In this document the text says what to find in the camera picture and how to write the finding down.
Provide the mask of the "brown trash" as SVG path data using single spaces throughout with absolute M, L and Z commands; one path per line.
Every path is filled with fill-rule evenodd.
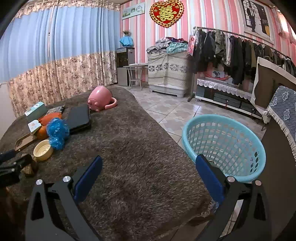
M 21 170 L 26 178 L 34 177 L 39 168 L 37 158 L 34 155 L 32 155 L 31 157 L 32 162 Z

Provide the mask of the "cream round bowl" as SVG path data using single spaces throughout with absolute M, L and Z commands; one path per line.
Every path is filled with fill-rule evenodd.
M 52 153 L 53 147 L 50 145 L 48 139 L 39 142 L 33 150 L 33 155 L 37 161 L 45 161 L 49 159 Z

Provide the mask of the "orange snack bag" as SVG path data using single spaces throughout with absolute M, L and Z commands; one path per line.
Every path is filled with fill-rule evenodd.
M 62 118 L 62 113 L 50 113 L 38 119 L 41 127 L 35 132 L 35 136 L 38 140 L 44 140 L 48 137 L 46 126 L 54 118 Z

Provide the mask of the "small white card packet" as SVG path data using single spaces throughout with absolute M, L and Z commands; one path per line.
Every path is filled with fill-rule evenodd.
M 42 125 L 38 120 L 33 120 L 30 123 L 28 123 L 30 134 L 34 135 L 41 128 L 41 126 Z

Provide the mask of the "blue plastic bag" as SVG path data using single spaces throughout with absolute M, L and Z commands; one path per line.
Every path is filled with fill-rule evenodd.
M 69 127 L 65 120 L 53 118 L 46 126 L 49 143 L 55 150 L 63 150 L 65 140 L 70 135 Z

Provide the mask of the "patterned duck snack packet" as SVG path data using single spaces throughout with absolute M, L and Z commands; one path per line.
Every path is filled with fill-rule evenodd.
M 51 114 L 51 113 L 62 114 L 64 112 L 64 110 L 65 110 L 65 105 L 61 105 L 61 106 L 57 106 L 57 107 L 49 109 L 46 114 Z

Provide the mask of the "brown cardboard tray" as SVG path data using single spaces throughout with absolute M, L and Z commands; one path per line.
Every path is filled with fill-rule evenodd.
M 30 133 L 28 133 L 16 141 L 14 150 L 16 152 L 20 152 L 21 150 L 34 143 L 36 140 L 37 137 L 35 135 L 31 135 Z

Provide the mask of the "teal tissue box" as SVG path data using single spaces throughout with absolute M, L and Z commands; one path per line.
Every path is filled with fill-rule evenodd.
M 40 101 L 30 107 L 27 111 L 25 111 L 25 116 L 27 121 L 30 123 L 31 121 L 37 120 L 40 117 L 44 116 L 46 113 L 46 106 L 43 102 Z

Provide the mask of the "light blue plastic basket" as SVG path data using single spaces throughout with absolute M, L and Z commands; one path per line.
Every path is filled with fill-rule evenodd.
M 183 128 L 182 143 L 193 162 L 203 154 L 225 176 L 250 183 L 266 165 L 261 140 L 245 125 L 231 118 L 204 114 L 190 119 Z

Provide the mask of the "black notebook case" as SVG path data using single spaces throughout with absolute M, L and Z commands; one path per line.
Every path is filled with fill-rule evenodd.
M 66 123 L 69 127 L 69 134 L 91 129 L 90 110 L 87 104 L 82 104 L 70 109 Z

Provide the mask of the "brown shaggy table cover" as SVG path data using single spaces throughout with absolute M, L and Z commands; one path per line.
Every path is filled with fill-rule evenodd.
M 69 137 L 34 178 L 21 177 L 1 194 L 12 217 L 25 210 L 36 179 L 59 181 L 96 156 L 102 173 L 80 209 L 104 240 L 159 240 L 210 215 L 211 196 L 184 150 L 129 91 L 110 90 L 116 107 L 92 113 L 89 130 Z

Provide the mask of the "pink pig-shaped mug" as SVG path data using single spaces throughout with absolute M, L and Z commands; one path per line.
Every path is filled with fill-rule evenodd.
M 111 109 L 117 106 L 111 91 L 104 86 L 97 86 L 89 95 L 87 101 L 88 107 L 96 112 Z

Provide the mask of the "blue floral lace cloth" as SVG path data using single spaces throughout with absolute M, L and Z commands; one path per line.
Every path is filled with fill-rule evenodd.
M 295 166 L 295 90 L 279 86 L 262 114 L 267 124 L 262 143 L 267 152 L 276 151 L 281 160 Z

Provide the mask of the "blue and floral curtain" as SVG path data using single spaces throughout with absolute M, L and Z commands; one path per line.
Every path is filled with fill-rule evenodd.
M 109 1 L 30 1 L 1 37 L 1 82 L 15 116 L 117 82 L 120 6 Z

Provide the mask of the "low tv stand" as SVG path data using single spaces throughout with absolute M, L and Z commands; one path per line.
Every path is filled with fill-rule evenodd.
M 196 83 L 196 101 L 211 102 L 225 109 L 231 109 L 259 120 L 262 119 L 262 115 L 250 102 L 251 93 L 222 81 L 197 78 Z

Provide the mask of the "brown sofa chair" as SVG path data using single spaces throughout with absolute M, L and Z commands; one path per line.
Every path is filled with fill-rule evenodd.
M 261 115 L 280 85 L 295 90 L 295 77 L 272 62 L 258 57 L 250 102 Z

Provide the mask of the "small metal stool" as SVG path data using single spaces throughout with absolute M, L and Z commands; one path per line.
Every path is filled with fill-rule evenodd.
M 142 73 L 148 68 L 148 63 L 134 63 L 124 66 L 128 73 L 128 87 L 132 88 L 132 83 L 139 84 L 140 89 L 143 88 Z

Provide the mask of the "black water dispenser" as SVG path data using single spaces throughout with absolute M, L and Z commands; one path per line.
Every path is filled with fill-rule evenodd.
M 135 63 L 135 52 L 133 47 L 123 47 L 116 50 L 117 83 L 120 86 L 129 85 L 127 66 Z

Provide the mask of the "clothes rack with garments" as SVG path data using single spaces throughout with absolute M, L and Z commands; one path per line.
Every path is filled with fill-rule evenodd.
M 254 39 L 244 39 L 219 29 L 194 27 L 187 54 L 193 61 L 195 74 L 206 73 L 210 64 L 215 70 L 221 65 L 234 85 L 243 84 L 247 76 L 255 79 L 259 57 L 295 76 L 295 64 L 288 56 Z

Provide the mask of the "blue covered water bottle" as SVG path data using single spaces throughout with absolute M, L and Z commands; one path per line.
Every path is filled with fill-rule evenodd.
M 120 38 L 119 42 L 122 45 L 122 47 L 133 47 L 134 42 L 133 38 L 131 37 L 131 32 L 128 30 L 123 31 L 123 36 Z

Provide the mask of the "cabinet with patterned cloth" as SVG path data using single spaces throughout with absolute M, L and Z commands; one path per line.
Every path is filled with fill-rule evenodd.
M 189 91 L 193 74 L 185 51 L 148 54 L 148 85 L 151 92 L 183 98 Z

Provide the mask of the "pile of folded clothes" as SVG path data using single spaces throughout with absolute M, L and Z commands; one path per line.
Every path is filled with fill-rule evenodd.
M 168 54 L 175 54 L 187 51 L 188 42 L 183 38 L 176 39 L 173 37 L 163 37 L 155 42 L 155 44 L 146 49 L 148 54 L 156 52 L 166 52 Z

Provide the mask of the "framed wedding photo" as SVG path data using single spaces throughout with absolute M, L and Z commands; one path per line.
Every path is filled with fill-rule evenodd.
M 244 32 L 274 44 L 273 23 L 268 7 L 259 1 L 239 1 Z

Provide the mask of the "framed landscape picture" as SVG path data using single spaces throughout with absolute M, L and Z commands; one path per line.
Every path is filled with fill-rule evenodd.
M 142 15 L 145 13 L 145 2 L 138 3 L 134 6 L 129 6 L 128 8 L 123 9 L 122 20 Z

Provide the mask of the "red gold heart decoration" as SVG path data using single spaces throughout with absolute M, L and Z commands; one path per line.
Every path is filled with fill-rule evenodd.
M 154 3 L 149 10 L 151 19 L 158 25 L 169 28 L 183 15 L 184 5 L 181 1 L 159 1 Z

